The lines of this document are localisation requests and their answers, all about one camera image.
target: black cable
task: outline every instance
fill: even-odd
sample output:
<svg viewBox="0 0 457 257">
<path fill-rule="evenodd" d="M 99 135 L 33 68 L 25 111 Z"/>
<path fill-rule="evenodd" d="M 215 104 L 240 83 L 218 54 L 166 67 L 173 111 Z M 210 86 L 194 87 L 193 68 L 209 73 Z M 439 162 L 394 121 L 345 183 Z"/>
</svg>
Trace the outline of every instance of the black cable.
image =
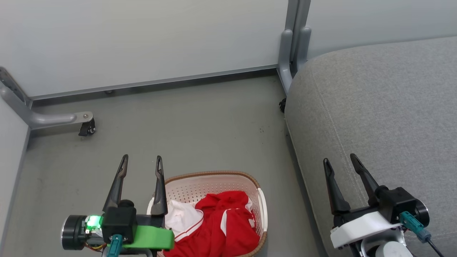
<svg viewBox="0 0 457 257">
<path fill-rule="evenodd" d="M 436 253 L 437 253 L 440 257 L 444 257 L 444 255 L 440 252 L 440 250 L 438 250 L 438 248 L 435 246 L 435 244 L 431 241 L 430 238 L 427 238 L 426 240 L 427 240 L 427 242 L 429 243 L 429 245 L 431 246 L 431 248 L 433 248 L 433 250 L 435 250 Z"/>
</svg>

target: white basket handle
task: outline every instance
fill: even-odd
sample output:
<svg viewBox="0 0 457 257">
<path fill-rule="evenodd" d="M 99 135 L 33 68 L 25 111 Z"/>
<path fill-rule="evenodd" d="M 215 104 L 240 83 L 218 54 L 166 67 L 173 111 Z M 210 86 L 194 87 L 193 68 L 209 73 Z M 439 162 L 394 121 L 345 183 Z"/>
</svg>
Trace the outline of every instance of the white basket handle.
<svg viewBox="0 0 457 257">
<path fill-rule="evenodd" d="M 262 189 L 258 188 L 259 191 L 259 203 L 260 203 L 260 219 L 262 220 L 263 231 L 266 232 L 268 228 L 268 212 L 266 210 L 266 200 Z"/>
</svg>

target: perforated basket wall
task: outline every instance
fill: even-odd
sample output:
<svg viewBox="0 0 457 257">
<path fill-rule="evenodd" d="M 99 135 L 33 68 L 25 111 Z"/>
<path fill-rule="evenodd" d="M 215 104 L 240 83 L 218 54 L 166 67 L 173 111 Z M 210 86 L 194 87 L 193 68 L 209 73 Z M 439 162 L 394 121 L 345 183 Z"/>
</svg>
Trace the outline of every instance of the perforated basket wall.
<svg viewBox="0 0 457 257">
<path fill-rule="evenodd" d="M 266 240 L 268 216 L 265 197 L 257 181 L 249 174 L 239 171 L 208 171 L 172 177 L 165 181 L 167 204 L 170 200 L 182 203 L 197 203 L 209 193 L 225 191 L 244 191 L 253 203 L 256 218 L 255 231 L 260 236 L 258 247 L 242 257 L 251 257 L 258 253 Z"/>
</svg>

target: floor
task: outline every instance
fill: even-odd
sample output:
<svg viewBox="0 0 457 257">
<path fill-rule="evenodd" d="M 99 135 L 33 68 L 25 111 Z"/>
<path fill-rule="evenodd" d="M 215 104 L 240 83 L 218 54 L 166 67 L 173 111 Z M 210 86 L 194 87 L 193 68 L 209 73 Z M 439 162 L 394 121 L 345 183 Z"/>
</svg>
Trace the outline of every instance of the floor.
<svg viewBox="0 0 457 257">
<path fill-rule="evenodd" d="M 140 213 L 154 191 L 157 155 L 166 178 L 245 171 L 268 206 L 268 239 L 258 256 L 324 256 L 278 108 L 283 97 L 279 78 L 267 71 L 35 102 L 41 113 L 92 111 L 97 132 L 84 138 L 78 126 L 66 126 L 32 133 L 4 256 L 100 256 L 62 250 L 60 229 L 70 214 L 101 214 L 123 154 L 122 198 Z"/>
</svg>

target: gray cushion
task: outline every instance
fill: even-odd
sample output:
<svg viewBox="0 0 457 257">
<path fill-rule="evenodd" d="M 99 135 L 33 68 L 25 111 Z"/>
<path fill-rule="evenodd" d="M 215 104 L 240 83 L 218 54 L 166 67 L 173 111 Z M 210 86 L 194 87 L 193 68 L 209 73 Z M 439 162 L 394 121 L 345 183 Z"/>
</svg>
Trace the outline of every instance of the gray cushion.
<svg viewBox="0 0 457 257">
<path fill-rule="evenodd" d="M 457 37 L 340 50 L 308 61 L 287 97 L 286 121 L 331 257 L 333 226 L 322 160 L 352 208 L 367 206 L 355 153 L 379 184 L 403 187 L 428 207 L 432 240 L 457 249 Z M 411 232 L 418 257 L 436 256 Z"/>
</svg>

